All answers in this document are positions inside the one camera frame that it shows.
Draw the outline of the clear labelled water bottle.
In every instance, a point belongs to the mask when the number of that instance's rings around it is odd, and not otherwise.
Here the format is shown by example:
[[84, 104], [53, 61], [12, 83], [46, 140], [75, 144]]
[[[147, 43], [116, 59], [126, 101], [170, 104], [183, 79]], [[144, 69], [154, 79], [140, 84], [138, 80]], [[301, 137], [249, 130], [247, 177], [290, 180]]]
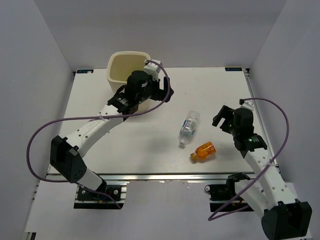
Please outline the clear labelled water bottle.
[[184, 147], [193, 138], [194, 132], [200, 120], [200, 113], [195, 110], [190, 110], [179, 131], [179, 145]]

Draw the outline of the orange juice bottle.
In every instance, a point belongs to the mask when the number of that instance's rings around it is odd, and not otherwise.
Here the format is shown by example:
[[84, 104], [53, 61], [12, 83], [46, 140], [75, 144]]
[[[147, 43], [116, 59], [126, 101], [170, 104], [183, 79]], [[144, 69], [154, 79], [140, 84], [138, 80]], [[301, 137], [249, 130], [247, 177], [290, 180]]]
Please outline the orange juice bottle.
[[208, 161], [217, 152], [211, 141], [208, 141], [199, 146], [193, 153], [190, 154], [192, 163], [204, 163]]

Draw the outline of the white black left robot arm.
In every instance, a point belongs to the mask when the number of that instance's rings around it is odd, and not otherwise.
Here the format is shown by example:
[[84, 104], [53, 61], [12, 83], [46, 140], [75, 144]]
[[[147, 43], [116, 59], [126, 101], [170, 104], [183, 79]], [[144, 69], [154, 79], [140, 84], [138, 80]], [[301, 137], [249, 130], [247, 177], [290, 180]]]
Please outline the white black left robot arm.
[[133, 71], [127, 83], [118, 88], [96, 119], [65, 137], [57, 135], [52, 139], [50, 165], [69, 183], [88, 189], [94, 199], [103, 198], [106, 182], [86, 166], [84, 156], [111, 129], [136, 116], [139, 105], [146, 100], [168, 102], [174, 91], [170, 87], [169, 77], [165, 76], [163, 80], [161, 89], [159, 79], [153, 79], [143, 70]]

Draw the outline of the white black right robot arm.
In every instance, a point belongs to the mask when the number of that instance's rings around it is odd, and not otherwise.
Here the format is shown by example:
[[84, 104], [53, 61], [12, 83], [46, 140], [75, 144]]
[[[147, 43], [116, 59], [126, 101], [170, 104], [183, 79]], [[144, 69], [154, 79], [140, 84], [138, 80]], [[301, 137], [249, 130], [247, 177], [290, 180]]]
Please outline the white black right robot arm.
[[213, 118], [212, 125], [233, 137], [235, 148], [258, 177], [257, 181], [245, 173], [228, 176], [224, 190], [217, 196], [232, 200], [243, 199], [258, 215], [265, 236], [269, 240], [285, 240], [306, 236], [312, 208], [301, 202], [288, 188], [277, 168], [270, 162], [268, 147], [254, 132], [251, 109], [232, 109], [223, 105]]

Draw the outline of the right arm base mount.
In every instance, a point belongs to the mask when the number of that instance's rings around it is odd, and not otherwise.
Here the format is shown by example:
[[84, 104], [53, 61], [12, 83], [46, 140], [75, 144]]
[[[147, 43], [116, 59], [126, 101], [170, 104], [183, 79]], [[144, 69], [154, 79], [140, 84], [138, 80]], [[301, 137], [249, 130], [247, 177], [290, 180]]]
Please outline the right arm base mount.
[[[241, 172], [229, 175], [224, 184], [208, 184], [204, 187], [204, 192], [210, 195], [209, 206], [212, 213], [236, 195], [235, 183], [242, 180], [251, 180], [251, 178], [247, 174]], [[244, 208], [241, 212], [253, 211], [241, 197], [238, 197], [220, 212], [231, 212], [241, 208]]]

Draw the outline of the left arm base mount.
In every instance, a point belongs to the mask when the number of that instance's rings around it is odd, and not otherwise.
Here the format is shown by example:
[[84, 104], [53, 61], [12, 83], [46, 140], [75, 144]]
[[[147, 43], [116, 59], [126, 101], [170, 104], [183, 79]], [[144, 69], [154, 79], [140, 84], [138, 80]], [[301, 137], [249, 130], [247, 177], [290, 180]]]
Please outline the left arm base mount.
[[74, 209], [120, 210], [125, 203], [128, 182], [108, 181], [104, 194], [93, 193], [78, 186], [75, 194]]

